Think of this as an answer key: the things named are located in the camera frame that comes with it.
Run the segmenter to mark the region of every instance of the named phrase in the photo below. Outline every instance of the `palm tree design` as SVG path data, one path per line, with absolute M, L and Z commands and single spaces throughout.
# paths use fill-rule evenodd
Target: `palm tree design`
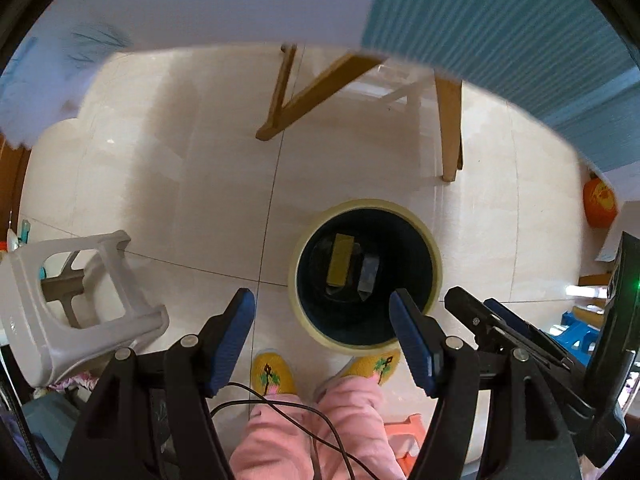
M 394 357 L 389 356 L 386 359 L 381 357 L 376 361 L 376 364 L 373 367 L 373 371 L 378 373 L 378 384 L 380 384 L 380 381 L 383 379 L 383 377 L 391 371 L 390 366 L 393 360 Z
M 263 395 L 267 395 L 269 393 L 270 384 L 280 386 L 279 375 L 273 371 L 268 363 L 264 365 L 262 373 L 260 374 L 260 384 L 264 387 Z

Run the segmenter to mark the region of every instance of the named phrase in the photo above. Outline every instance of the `person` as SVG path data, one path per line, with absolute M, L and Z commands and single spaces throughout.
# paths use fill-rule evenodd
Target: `person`
M 352 359 L 336 376 L 316 390 L 318 409 L 334 424 L 344 448 L 371 469 L 380 480 L 404 479 L 386 438 L 379 409 L 384 401 L 380 386 L 400 361 L 400 351 Z M 275 352 L 255 357 L 252 388 L 269 400 L 300 403 L 293 375 Z M 290 406 L 279 408 L 318 437 L 336 444 L 327 423 L 314 413 Z M 310 437 L 266 404 L 252 409 L 244 437 L 231 455 L 237 480 L 311 480 L 314 467 Z M 340 452 L 318 442 L 318 465 L 323 480 L 350 478 Z M 355 477 L 370 475 L 351 460 Z

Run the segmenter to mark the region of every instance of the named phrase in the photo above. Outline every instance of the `tiled floor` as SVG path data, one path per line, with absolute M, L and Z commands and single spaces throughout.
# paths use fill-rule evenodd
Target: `tiled floor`
M 289 93 L 339 54 L 299 52 Z M 287 268 L 300 231 L 345 200 L 391 200 L 428 225 L 444 263 L 440 299 L 461 285 L 542 328 L 559 321 L 584 233 L 572 149 L 501 99 L 465 86 L 465 167 L 444 184 L 433 73 L 402 64 L 372 71 L 260 142 L 255 131 L 281 59 L 278 46 L 113 59 L 80 116 L 47 130 L 34 147 L 21 209 L 33 224 L 31 240 L 127 230 L 134 272 L 171 317 L 152 349 L 197 332 L 247 286 L 258 313 L 234 378 L 247 383 L 252 353 L 276 348 L 307 399 L 348 357 L 322 348 L 297 324 Z M 422 85 L 408 102 L 378 99 L 415 80 Z M 442 303 L 433 315 L 447 333 L 472 341 Z M 387 420 L 433 413 L 435 403 L 404 364 L 385 390 Z M 226 388 L 216 402 L 240 395 Z M 481 452 L 487 408 L 482 395 L 469 458 Z M 230 408 L 216 418 L 225 449 L 238 442 L 246 413 Z

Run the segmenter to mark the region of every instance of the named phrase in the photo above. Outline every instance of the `white plastic stool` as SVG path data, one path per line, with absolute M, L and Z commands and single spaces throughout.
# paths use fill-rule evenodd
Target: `white plastic stool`
M 120 251 L 130 238 L 124 231 L 85 238 L 32 242 L 5 255 L 0 264 L 0 319 L 27 382 L 56 383 L 82 364 L 121 347 L 141 347 L 169 326 L 164 306 L 151 307 Z M 124 306 L 124 315 L 88 328 L 73 328 L 47 307 L 40 267 L 50 256 L 94 249 L 102 259 Z

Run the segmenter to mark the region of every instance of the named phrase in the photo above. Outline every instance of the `black cable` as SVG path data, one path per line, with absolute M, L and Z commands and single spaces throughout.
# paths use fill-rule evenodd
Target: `black cable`
M 363 464 L 361 460 L 357 459 L 356 457 L 354 457 L 352 454 L 348 453 L 344 449 L 344 446 L 343 446 L 342 441 L 340 439 L 340 435 L 338 434 L 338 432 L 335 429 L 335 426 L 332 424 L 331 420 L 329 420 L 329 418 L 324 413 L 322 413 L 319 410 L 316 410 L 315 408 L 312 408 L 310 406 L 305 406 L 304 404 L 299 404 L 299 403 L 296 403 L 296 402 L 284 402 L 284 401 L 279 401 L 279 400 L 269 400 L 269 399 L 263 397 L 261 394 L 259 394 L 255 390 L 253 390 L 252 388 L 250 388 L 248 386 L 245 386 L 244 384 L 230 382 L 228 385 L 242 388 L 242 389 L 254 394 L 260 400 L 255 400 L 255 399 L 230 400 L 229 402 L 224 402 L 224 403 L 220 404 L 219 406 L 215 407 L 213 410 L 211 410 L 210 416 L 214 416 L 217 412 L 219 412 L 220 410 L 222 410 L 223 408 L 226 408 L 228 406 L 235 406 L 235 405 L 238 405 L 238 404 L 267 404 L 267 405 L 271 406 L 271 408 L 274 411 L 276 411 L 281 416 L 286 418 L 289 422 L 294 424 L 297 428 L 299 428 L 300 430 L 304 431 L 306 434 L 308 434 L 315 441 L 321 442 L 325 446 L 340 452 L 340 454 L 342 455 L 342 458 L 344 459 L 345 466 L 347 467 L 347 471 L 349 472 L 349 475 L 350 475 L 351 479 L 354 479 L 355 475 L 353 473 L 353 468 L 351 467 L 351 463 L 349 462 L 350 458 L 354 462 L 356 462 L 361 468 L 363 468 L 364 471 L 366 471 L 371 476 L 371 478 L 373 480 L 379 480 L 378 477 L 375 474 L 373 474 L 371 469 L 369 469 L 365 464 Z M 329 429 L 334 434 L 334 437 L 335 437 L 335 440 L 336 440 L 338 446 L 334 446 L 334 444 L 331 444 L 331 443 L 325 441 L 324 439 L 318 437 L 317 435 L 311 433 L 307 428 L 302 426 L 300 423 L 298 423 L 296 420 L 294 420 L 289 415 L 284 413 L 282 410 L 279 410 L 276 406 L 293 406 L 295 408 L 301 408 L 302 410 L 307 410 L 308 412 L 312 412 L 312 413 L 315 413 L 316 415 L 320 416 L 322 418 L 322 420 L 324 420 L 327 423 L 327 425 L 329 426 Z
M 14 387 L 11 384 L 11 380 L 4 370 L 4 366 L 0 363 L 0 391 L 4 395 L 7 404 L 9 405 L 9 410 L 14 414 L 15 420 L 18 423 L 18 428 L 20 429 L 20 434 L 22 435 L 22 439 L 24 440 L 24 445 L 27 448 L 27 452 L 31 457 L 31 462 L 33 463 L 34 468 L 38 475 L 42 478 L 42 480 L 51 480 L 49 476 L 49 472 L 47 472 L 47 468 L 42 461 L 42 457 L 40 456 L 40 452 L 36 447 L 36 444 L 33 440 L 33 435 L 27 426 L 27 421 L 24 418 L 24 413 L 22 412 L 22 408 L 20 407 L 20 402 L 15 396 Z

